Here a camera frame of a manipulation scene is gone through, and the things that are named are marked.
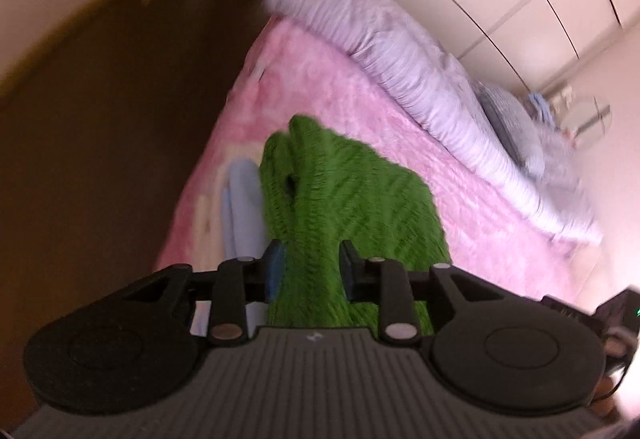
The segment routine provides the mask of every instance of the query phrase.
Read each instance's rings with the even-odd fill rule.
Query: black circular disc
[[[456,390],[515,413],[585,403],[604,368],[602,344],[587,327],[509,300],[469,304],[436,334],[431,359]]]
[[[188,379],[193,337],[153,304],[110,300],[49,324],[27,343],[24,368],[34,392],[76,413],[116,413],[149,405]]]

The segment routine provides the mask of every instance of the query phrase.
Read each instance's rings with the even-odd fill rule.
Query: blue folded cloth
[[[269,244],[264,222],[260,169],[251,159],[233,161],[228,170],[229,182],[222,191],[221,215],[225,260],[235,257],[261,257]],[[198,302],[191,333],[204,336],[209,318],[209,302]],[[267,323],[269,306],[252,302],[246,306],[249,336],[257,326]]]

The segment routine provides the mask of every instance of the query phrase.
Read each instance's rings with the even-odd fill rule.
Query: black device
[[[249,339],[244,306],[275,300],[279,241],[215,272],[173,265],[37,332],[24,367],[43,404],[14,437],[575,439],[602,426],[587,408],[606,365],[595,327],[451,265],[407,271],[348,241],[338,262],[347,298],[379,305],[378,339]],[[623,298],[609,320],[625,324]],[[189,332],[196,300],[211,300],[205,338]]]

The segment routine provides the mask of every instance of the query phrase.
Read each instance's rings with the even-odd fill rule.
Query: gray plastic base
[[[414,349],[368,329],[264,327],[213,349],[184,387],[129,413],[82,416],[43,406],[15,439],[575,439],[601,427],[589,410],[517,418],[440,386]]]

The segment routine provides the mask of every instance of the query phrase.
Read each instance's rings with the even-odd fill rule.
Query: folded green clothing
[[[286,266],[270,324],[282,327],[378,325],[374,304],[350,304],[338,245],[353,241],[362,257],[386,257],[424,271],[450,263],[429,188],[411,170],[378,156],[302,115],[289,133],[267,141],[260,165],[264,214],[272,239],[286,246]],[[424,303],[416,309],[431,331]]]

